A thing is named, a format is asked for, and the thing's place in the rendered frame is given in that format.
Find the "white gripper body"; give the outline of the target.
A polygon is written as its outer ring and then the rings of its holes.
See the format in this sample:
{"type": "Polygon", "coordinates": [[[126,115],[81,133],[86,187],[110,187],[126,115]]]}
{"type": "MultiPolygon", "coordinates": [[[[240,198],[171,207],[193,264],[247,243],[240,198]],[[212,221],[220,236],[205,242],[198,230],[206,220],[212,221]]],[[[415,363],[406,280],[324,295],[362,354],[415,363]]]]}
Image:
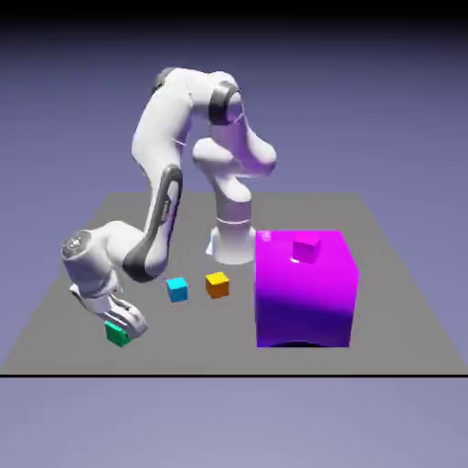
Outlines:
{"type": "Polygon", "coordinates": [[[114,294],[83,298],[82,302],[88,311],[121,327],[131,339],[141,336],[147,329],[147,322],[142,313],[131,303],[114,294]]]}

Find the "small green cube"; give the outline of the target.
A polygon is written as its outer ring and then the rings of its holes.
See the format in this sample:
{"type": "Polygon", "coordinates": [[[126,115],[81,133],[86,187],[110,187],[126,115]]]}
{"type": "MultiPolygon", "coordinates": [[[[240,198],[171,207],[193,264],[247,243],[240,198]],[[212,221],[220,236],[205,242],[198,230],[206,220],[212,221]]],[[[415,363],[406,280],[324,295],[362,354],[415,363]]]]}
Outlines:
{"type": "Polygon", "coordinates": [[[106,321],[104,325],[106,337],[114,345],[118,347],[124,347],[132,341],[128,333],[120,326],[113,324],[110,321],[106,321]]]}

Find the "small cyan cube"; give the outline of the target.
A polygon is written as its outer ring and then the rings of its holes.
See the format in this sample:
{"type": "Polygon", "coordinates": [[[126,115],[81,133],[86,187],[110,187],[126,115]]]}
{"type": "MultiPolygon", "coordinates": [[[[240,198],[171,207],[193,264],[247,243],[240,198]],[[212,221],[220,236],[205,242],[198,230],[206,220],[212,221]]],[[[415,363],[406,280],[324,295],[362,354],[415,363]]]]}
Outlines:
{"type": "Polygon", "coordinates": [[[166,280],[166,289],[172,303],[183,302],[188,298],[188,284],[184,277],[166,280]]]}

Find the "small orange cube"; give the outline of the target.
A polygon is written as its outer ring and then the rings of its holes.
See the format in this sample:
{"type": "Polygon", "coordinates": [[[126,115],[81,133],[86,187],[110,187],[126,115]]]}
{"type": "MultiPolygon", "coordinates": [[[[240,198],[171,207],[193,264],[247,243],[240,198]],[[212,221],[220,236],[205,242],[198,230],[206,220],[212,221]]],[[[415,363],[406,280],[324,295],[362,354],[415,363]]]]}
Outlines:
{"type": "Polygon", "coordinates": [[[206,290],[212,299],[218,299],[229,295],[229,278],[223,271],[206,275],[206,290]]]}

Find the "small magenta cube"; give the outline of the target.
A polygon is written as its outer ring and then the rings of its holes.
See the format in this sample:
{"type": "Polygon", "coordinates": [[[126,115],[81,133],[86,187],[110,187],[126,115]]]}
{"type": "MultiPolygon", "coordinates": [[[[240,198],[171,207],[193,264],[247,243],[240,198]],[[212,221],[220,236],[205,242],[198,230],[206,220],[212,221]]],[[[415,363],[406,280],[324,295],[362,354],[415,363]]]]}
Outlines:
{"type": "Polygon", "coordinates": [[[292,259],[312,264],[319,256],[321,245],[321,237],[315,233],[296,236],[292,243],[292,259]]]}

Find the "large magenta box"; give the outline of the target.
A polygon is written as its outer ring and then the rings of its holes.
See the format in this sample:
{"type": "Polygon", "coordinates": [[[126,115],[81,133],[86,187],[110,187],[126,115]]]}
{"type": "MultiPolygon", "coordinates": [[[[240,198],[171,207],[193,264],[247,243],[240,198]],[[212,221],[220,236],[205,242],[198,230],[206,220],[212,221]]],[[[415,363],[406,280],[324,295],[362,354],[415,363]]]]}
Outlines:
{"type": "Polygon", "coordinates": [[[258,347],[350,346],[359,270],[341,231],[258,230],[254,277],[258,347]],[[292,259],[293,240],[303,233],[322,240],[312,264],[292,259]]]}

